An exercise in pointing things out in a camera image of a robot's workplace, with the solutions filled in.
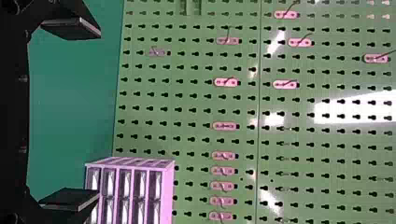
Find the pink tag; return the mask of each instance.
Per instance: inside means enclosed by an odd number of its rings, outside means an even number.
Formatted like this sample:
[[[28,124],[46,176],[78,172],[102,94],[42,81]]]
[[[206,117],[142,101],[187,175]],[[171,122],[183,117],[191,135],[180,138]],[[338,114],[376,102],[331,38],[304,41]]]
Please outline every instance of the pink tag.
[[[215,221],[231,221],[233,220],[233,214],[227,212],[211,212],[209,213],[209,219]]]
[[[227,198],[227,197],[211,197],[210,204],[212,205],[219,205],[223,206],[231,206],[234,205],[234,198]]]
[[[295,48],[307,48],[307,47],[312,47],[312,40],[309,38],[304,38],[303,41],[301,41],[301,38],[290,38],[289,39],[289,46],[295,47]]]
[[[215,86],[236,87],[236,86],[238,86],[238,79],[236,79],[234,77],[230,77],[230,78],[218,77],[215,79]]]
[[[215,151],[215,152],[212,153],[212,158],[215,161],[234,161],[235,160],[235,153],[233,153],[233,152]]]
[[[366,63],[387,63],[389,61],[388,55],[377,58],[381,55],[382,54],[365,54],[364,61]]]
[[[235,168],[233,167],[223,167],[223,166],[213,166],[210,171],[212,175],[234,175]]]
[[[164,49],[151,48],[148,52],[148,56],[150,57],[163,57],[165,55],[166,55],[166,50]]]
[[[296,80],[277,80],[273,83],[275,89],[279,90],[294,90],[298,87]]]
[[[295,20],[299,17],[298,12],[295,11],[288,11],[287,14],[285,14],[286,11],[276,11],[274,13],[275,18],[277,19],[288,19],[288,20]]]
[[[218,37],[216,40],[218,45],[238,45],[239,38],[238,37]]]
[[[217,131],[235,131],[237,124],[234,122],[215,122],[213,128]]]
[[[213,181],[210,183],[210,188],[213,190],[231,191],[235,189],[235,186],[231,182]]]

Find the small parts organizer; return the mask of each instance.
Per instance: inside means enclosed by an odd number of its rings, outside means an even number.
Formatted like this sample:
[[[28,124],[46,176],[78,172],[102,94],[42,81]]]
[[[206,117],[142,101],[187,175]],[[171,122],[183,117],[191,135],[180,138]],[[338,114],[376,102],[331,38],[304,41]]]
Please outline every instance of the small parts organizer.
[[[174,161],[110,157],[85,166],[85,188],[101,192],[86,224],[172,223]]]

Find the metal hook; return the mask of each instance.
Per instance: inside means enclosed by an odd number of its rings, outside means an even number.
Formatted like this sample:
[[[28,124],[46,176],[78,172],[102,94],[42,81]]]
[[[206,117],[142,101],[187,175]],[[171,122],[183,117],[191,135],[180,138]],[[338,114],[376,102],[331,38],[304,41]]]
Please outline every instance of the metal hook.
[[[229,160],[229,158],[227,157],[227,154],[225,152],[221,153],[221,156],[225,159],[225,160]]]
[[[220,168],[220,170],[221,170],[221,173],[222,173],[223,175],[227,175],[227,174],[225,173],[225,171],[224,171],[224,168],[223,168],[223,167],[221,167],[221,168]]]
[[[298,81],[298,80],[297,80],[297,79],[289,80],[289,81],[287,81],[287,82],[285,82],[285,83],[282,83],[282,86],[287,86],[287,85],[290,84],[291,82],[296,82],[296,81]]]
[[[218,213],[219,217],[220,217],[220,223],[224,224],[223,219],[224,219],[224,215],[222,213]]]
[[[381,54],[381,55],[379,55],[378,57],[375,57],[374,59],[382,58],[382,57],[384,57],[384,56],[390,55],[390,54],[393,53],[393,52],[396,52],[396,49],[391,50],[391,51],[388,52],[388,53]]]
[[[300,4],[300,0],[294,1],[294,2],[289,6],[288,10],[286,10],[286,12],[283,13],[282,19],[284,19],[285,16],[288,14],[288,12],[291,10],[291,8],[292,8],[294,5],[297,5],[297,4]]]
[[[160,54],[156,50],[157,46],[151,46],[152,51],[154,51],[154,54],[157,55],[157,57],[160,57]]]
[[[225,188],[224,188],[224,183],[221,183],[220,186],[221,186],[221,190],[222,190],[223,192],[227,192],[227,190],[225,190]]]
[[[312,33],[306,34],[298,43],[297,43],[297,47],[300,46],[301,43],[303,43],[303,41],[309,37],[310,35],[312,35]]]
[[[232,27],[233,27],[233,26],[227,26],[227,37],[226,37],[226,39],[224,40],[224,42],[222,43],[222,45],[227,44],[227,42],[230,40],[230,30],[231,30]]]

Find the teal wall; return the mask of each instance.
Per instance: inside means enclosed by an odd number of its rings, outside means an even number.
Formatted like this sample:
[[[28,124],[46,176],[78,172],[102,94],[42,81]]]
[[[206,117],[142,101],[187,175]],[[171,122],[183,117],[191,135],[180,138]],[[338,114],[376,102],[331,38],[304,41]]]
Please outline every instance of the teal wall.
[[[29,44],[28,186],[36,199],[82,188],[84,163],[111,155],[123,1],[85,3],[102,39],[69,42],[37,30]]]

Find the pegboard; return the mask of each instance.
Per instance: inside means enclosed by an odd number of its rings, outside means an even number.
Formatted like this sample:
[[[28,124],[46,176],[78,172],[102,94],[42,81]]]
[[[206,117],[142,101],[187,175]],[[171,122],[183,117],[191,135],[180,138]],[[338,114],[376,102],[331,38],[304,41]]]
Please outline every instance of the pegboard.
[[[174,223],[394,222],[394,62],[392,54],[363,61],[393,50],[393,9],[357,0],[125,1],[113,155],[176,160]],[[299,17],[276,19],[282,10]],[[290,38],[312,46],[291,47]],[[235,189],[213,190],[214,181]],[[213,212],[233,220],[210,220]]]

